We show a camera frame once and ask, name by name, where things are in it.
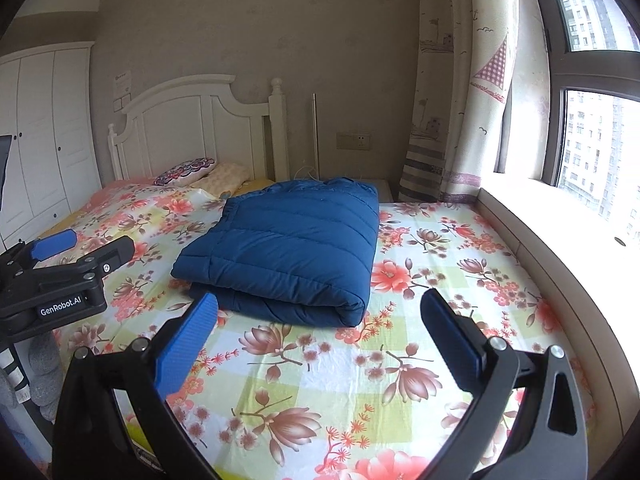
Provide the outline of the peach fleece blanket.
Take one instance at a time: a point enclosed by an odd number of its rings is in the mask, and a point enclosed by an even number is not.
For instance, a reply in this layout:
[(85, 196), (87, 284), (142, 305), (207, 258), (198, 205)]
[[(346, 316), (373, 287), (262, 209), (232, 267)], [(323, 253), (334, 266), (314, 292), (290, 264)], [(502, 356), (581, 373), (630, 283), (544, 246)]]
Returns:
[(221, 162), (216, 167), (191, 184), (191, 188), (205, 191), (215, 200), (226, 200), (243, 183), (250, 180), (250, 170), (235, 162)]

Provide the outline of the embroidered decorative pillow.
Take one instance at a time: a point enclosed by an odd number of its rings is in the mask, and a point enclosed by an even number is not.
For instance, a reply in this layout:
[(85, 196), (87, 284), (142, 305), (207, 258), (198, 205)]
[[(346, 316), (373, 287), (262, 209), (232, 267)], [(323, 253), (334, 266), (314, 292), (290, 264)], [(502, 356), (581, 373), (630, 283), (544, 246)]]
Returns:
[(180, 162), (156, 177), (153, 184), (157, 186), (187, 186), (210, 174), (216, 165), (216, 160), (210, 157)]

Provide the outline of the dark framed window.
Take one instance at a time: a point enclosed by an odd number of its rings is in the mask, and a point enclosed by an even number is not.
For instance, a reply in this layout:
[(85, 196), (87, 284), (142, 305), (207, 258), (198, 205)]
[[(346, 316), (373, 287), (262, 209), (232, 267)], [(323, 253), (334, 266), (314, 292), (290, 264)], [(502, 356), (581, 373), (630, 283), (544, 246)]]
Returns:
[(551, 104), (542, 180), (602, 216), (639, 207), (639, 21), (624, 0), (538, 0)]

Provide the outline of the wall power socket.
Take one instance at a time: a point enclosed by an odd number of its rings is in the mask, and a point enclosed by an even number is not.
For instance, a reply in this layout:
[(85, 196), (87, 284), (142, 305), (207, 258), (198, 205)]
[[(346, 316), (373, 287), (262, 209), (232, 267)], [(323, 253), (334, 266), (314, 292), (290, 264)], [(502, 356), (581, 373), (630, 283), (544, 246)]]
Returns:
[(338, 132), (336, 134), (336, 148), (349, 151), (370, 151), (371, 136), (367, 133)]

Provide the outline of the floral bed sheet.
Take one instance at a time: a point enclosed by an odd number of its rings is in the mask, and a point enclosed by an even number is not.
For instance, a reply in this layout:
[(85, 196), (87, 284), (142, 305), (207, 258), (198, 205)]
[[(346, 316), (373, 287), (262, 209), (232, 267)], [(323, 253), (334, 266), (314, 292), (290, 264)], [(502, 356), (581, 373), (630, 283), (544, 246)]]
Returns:
[[(136, 249), (104, 278), (106, 309), (55, 331), (63, 384), (79, 348), (96, 356), (124, 351), (206, 294), (191, 296), (190, 283), (171, 269), (230, 198), (127, 180), (76, 212), (77, 244), (58, 263), (124, 235)], [(179, 392), (167, 398), (217, 479), (423, 479), (472, 402), (422, 322), (421, 298), (430, 289), (486, 337), (501, 337), (515, 350), (562, 347), (588, 434), (594, 404), (582, 364), (544, 293), (478, 209), (378, 202), (370, 299), (359, 325), (262, 321), (217, 300), (215, 328)], [(478, 468), (498, 460), (523, 394), (512, 392)], [(157, 467), (127, 393), (115, 396), (137, 454)]]

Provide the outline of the white wardrobe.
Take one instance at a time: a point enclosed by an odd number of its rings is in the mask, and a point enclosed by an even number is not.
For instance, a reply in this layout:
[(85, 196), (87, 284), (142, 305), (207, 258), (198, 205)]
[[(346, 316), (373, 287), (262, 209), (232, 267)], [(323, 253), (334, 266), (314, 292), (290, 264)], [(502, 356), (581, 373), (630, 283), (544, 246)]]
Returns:
[(1, 58), (1, 133), (12, 138), (1, 241), (32, 240), (101, 188), (89, 105), (91, 41)]

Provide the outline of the white wooden headboard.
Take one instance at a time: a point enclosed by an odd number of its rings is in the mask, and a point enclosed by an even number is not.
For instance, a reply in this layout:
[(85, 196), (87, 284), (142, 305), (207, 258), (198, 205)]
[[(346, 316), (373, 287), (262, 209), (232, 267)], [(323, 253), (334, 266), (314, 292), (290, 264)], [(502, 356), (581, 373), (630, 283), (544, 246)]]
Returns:
[(250, 170), (252, 179), (286, 181), (286, 101), (280, 78), (263, 103), (242, 103), (233, 75), (184, 76), (157, 84), (124, 106), (124, 131), (108, 126), (108, 148), (117, 180), (150, 178), (179, 162), (211, 157)]

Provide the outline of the patterned cream curtain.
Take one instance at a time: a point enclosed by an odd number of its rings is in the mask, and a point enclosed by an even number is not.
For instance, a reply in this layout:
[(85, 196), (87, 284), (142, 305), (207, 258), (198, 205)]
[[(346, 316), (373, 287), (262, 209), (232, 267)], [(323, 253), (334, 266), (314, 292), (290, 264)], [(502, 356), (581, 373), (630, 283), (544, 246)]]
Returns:
[(403, 202), (472, 203), (490, 174), (540, 179), (550, 70), (538, 0), (419, 0)]

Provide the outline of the blue quilted down coat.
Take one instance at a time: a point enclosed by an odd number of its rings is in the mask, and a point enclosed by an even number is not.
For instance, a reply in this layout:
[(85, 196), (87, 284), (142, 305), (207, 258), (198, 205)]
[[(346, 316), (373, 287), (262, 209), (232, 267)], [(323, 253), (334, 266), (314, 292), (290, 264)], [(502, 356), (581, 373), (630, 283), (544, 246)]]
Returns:
[(336, 178), (292, 180), (227, 200), (221, 217), (171, 269), (193, 297), (258, 320), (344, 328), (370, 299), (378, 191)]

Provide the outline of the beige window sill ledge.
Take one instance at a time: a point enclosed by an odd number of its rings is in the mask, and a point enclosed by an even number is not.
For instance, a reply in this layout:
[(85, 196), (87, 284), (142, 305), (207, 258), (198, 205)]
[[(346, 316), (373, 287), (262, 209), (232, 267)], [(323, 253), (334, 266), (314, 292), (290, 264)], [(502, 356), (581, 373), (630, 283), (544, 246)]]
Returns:
[(477, 200), (532, 260), (547, 296), (570, 309), (605, 377), (593, 399), (622, 438), (639, 411), (639, 245), (576, 197), (536, 180), (492, 174)]

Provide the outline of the yellow pillow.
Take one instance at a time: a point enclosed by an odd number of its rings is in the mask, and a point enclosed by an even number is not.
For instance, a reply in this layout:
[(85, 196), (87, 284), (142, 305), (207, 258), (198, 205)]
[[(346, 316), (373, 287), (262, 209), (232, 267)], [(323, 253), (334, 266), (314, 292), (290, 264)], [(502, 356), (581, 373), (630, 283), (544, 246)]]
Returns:
[(244, 182), (234, 193), (233, 197), (241, 196), (250, 192), (260, 191), (269, 188), (274, 182), (269, 179), (256, 179)]

